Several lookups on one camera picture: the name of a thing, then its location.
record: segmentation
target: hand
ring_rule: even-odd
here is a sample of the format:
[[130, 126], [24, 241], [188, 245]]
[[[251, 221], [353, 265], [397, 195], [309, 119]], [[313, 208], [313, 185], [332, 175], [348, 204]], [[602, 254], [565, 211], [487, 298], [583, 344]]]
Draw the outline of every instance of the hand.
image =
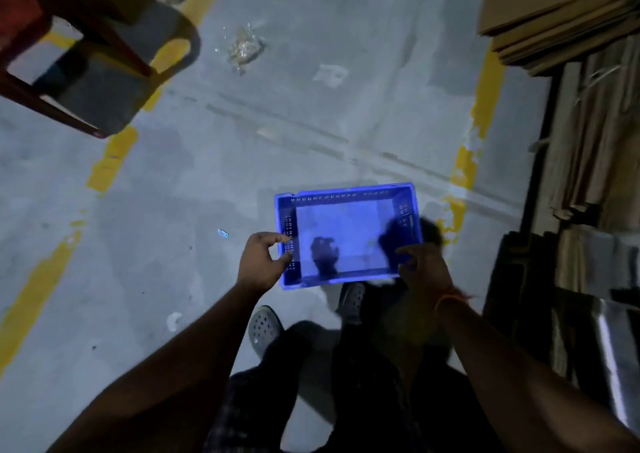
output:
[[436, 245], [412, 244], [396, 249], [396, 254], [411, 256], [407, 264], [398, 266], [398, 272], [412, 292], [425, 295], [429, 311], [434, 310], [443, 295], [463, 296], [454, 288], [449, 268]]
[[290, 239], [277, 232], [252, 234], [240, 258], [237, 284], [261, 294], [267, 293], [293, 259], [293, 255], [286, 252], [274, 261], [269, 254], [269, 248], [276, 242], [288, 242]]

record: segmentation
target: person's left hand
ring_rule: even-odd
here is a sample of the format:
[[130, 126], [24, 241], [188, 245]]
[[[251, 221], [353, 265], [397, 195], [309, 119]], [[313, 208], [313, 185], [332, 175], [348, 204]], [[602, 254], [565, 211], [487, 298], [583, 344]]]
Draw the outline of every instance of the person's left hand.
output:
[[261, 294], [267, 293], [293, 259], [293, 255], [286, 252], [274, 261], [269, 254], [269, 248], [277, 242], [288, 242], [290, 239], [277, 232], [252, 234], [240, 258], [237, 284]]

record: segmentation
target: red chair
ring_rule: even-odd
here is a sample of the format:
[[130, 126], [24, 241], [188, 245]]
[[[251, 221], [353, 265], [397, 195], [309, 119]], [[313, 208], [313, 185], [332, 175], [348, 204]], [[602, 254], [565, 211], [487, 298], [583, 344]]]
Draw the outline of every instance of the red chair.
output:
[[84, 0], [0, 0], [0, 96], [97, 138], [106, 135], [92, 125], [41, 99], [25, 81], [7, 72], [9, 64], [35, 45], [51, 29], [53, 16], [75, 28], [99, 36], [131, 62], [140, 74], [153, 70]]

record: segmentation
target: person's right arm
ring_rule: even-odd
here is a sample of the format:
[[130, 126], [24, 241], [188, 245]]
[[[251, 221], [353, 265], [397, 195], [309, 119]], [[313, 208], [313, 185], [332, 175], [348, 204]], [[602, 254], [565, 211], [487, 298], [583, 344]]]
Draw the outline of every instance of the person's right arm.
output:
[[489, 422], [508, 450], [640, 452], [640, 441], [608, 410], [544, 364], [517, 349], [460, 297], [435, 246], [398, 250], [412, 256], [401, 277], [429, 295]]

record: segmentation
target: foot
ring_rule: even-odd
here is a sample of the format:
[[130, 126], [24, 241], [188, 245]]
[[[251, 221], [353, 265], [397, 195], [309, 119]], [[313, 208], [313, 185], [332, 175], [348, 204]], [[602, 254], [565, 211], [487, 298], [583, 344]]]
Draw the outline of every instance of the foot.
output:
[[282, 330], [282, 324], [270, 306], [258, 307], [249, 322], [248, 334], [251, 346], [260, 359], [264, 356], [267, 347], [280, 336]]
[[336, 311], [342, 318], [342, 325], [362, 325], [362, 300], [367, 290], [362, 282], [347, 283], [340, 293], [340, 304]]

